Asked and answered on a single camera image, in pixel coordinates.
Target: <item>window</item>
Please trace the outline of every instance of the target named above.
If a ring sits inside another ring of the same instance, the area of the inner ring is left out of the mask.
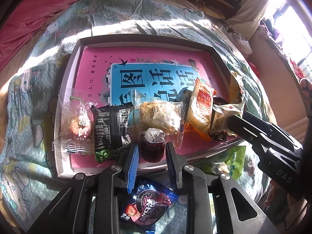
[[[274,21],[279,35],[276,42],[302,69],[306,78],[312,80],[312,38],[305,25],[286,0],[269,0],[264,14]]]

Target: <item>pillow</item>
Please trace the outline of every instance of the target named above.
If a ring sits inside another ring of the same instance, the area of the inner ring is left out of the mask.
[[[0,30],[0,71],[57,12],[78,0],[23,0]]]

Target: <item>curtain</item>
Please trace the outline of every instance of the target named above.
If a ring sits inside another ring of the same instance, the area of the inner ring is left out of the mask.
[[[269,0],[241,0],[241,8],[235,16],[227,20],[245,40],[249,40],[257,30]]]

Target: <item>oreo packet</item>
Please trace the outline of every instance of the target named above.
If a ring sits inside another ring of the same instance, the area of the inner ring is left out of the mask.
[[[120,219],[136,224],[146,233],[154,233],[153,225],[178,198],[169,188],[153,180],[141,178],[129,199],[122,205]]]
[[[94,118],[94,150],[95,159],[115,160],[129,153],[131,139],[127,133],[129,116],[133,104],[107,105],[96,108],[91,106]]]

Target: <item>metal screw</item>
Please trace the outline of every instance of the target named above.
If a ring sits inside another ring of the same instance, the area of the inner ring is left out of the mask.
[[[117,164],[114,164],[114,165],[112,165],[111,167],[110,167],[110,169],[112,170],[112,171],[119,171],[120,170],[120,166],[119,165],[117,165]]]
[[[184,170],[191,172],[191,171],[194,171],[194,167],[191,165],[186,165],[186,166],[184,166]]]
[[[270,151],[272,154],[275,154],[275,153],[276,153],[276,151],[273,150],[272,148],[269,148],[269,151]]]
[[[84,179],[85,175],[83,175],[82,173],[78,173],[76,175],[76,179],[80,180],[80,179]]]
[[[224,180],[229,180],[230,179],[230,175],[227,174],[227,173],[222,173],[221,174],[221,178],[224,179]]]

